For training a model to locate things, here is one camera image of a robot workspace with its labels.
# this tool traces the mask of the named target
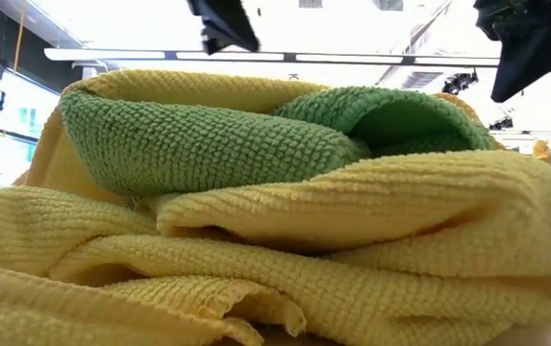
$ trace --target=window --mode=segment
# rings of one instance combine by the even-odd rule
[[[0,130],[39,138],[59,95],[11,72],[5,72],[0,81],[0,99],[2,91],[6,98],[0,112]]]
[[[29,168],[35,150],[34,143],[0,135],[0,186],[11,185]]]

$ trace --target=microfiber towel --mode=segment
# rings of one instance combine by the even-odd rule
[[[371,157],[494,149],[458,107],[377,87],[312,93],[276,116],[84,91],[68,93],[61,107],[91,175],[124,195],[300,182]]]
[[[551,149],[548,147],[548,141],[546,140],[537,140],[534,142],[532,154],[534,158],[540,161],[551,163]]]
[[[63,98],[79,90],[269,116],[329,92],[162,71],[106,74]],[[431,97],[476,122],[460,100]],[[551,325],[542,161],[504,150],[378,154],[303,181],[129,208],[91,177],[62,109],[23,186],[0,189],[1,345],[483,345]]]

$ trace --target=fluorescent light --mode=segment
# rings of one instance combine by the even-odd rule
[[[497,138],[498,140],[500,141],[509,141],[509,142],[512,142],[512,141],[515,141],[515,142],[526,142],[526,141],[530,141],[530,140],[536,140],[535,138],[533,137],[529,137],[529,138],[503,138],[503,137],[500,137],[500,138]]]
[[[164,59],[164,52],[160,51],[123,51],[107,49],[62,49],[45,48],[46,58],[61,61],[93,61],[93,60],[124,60],[124,59]]]
[[[321,54],[298,54],[296,59],[299,62],[374,62],[374,63],[401,63],[401,57],[364,57],[346,55],[321,55]]]
[[[194,60],[230,60],[230,61],[274,61],[281,62],[284,60],[284,55],[279,53],[234,53],[234,52],[219,52],[213,55],[198,52],[179,52],[177,59],[194,59]]]
[[[499,58],[440,58],[440,57],[422,57],[416,58],[414,63],[419,64],[443,64],[448,65],[469,65],[469,66],[485,66],[485,67],[497,67],[499,64]]]
[[[490,131],[493,136],[551,136],[551,131],[517,131],[517,130],[500,130]]]
[[[447,73],[454,74],[457,72],[461,72],[460,67],[450,67],[450,66],[424,66],[424,65],[414,64],[412,66],[405,65],[405,67],[413,68],[414,72],[440,72],[444,74],[447,74]]]

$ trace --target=towel fold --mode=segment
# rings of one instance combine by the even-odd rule
[[[245,124],[290,151],[265,161]],[[261,160],[210,161],[210,134]],[[551,166],[496,148],[446,95],[161,71],[73,85],[25,186],[0,189],[0,344],[290,344],[269,325],[454,346],[550,325]]]

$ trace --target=pile of towels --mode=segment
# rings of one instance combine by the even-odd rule
[[[551,324],[551,166],[454,96],[72,85],[0,188],[0,345],[482,345]]]

